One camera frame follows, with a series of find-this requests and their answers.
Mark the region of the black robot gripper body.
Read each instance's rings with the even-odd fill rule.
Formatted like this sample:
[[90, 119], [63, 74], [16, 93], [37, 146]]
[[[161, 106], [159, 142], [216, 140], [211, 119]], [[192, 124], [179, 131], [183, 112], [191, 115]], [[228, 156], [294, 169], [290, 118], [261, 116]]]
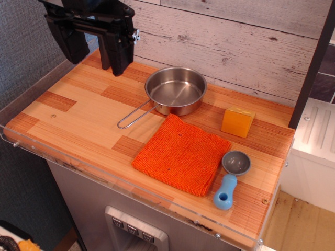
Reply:
[[84, 33], [115, 36], [118, 43], [136, 44], [135, 11], [122, 1], [41, 1], [55, 24]]

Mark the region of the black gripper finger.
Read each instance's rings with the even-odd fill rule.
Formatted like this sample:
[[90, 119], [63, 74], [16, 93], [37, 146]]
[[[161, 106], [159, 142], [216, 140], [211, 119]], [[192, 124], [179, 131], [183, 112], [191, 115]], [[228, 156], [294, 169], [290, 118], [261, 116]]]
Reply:
[[99, 19], [98, 43], [103, 69], [120, 76], [133, 62], [134, 26], [131, 19]]
[[85, 34], [75, 30], [68, 20], [46, 17], [48, 27], [65, 57], [73, 64], [81, 62], [90, 52]]

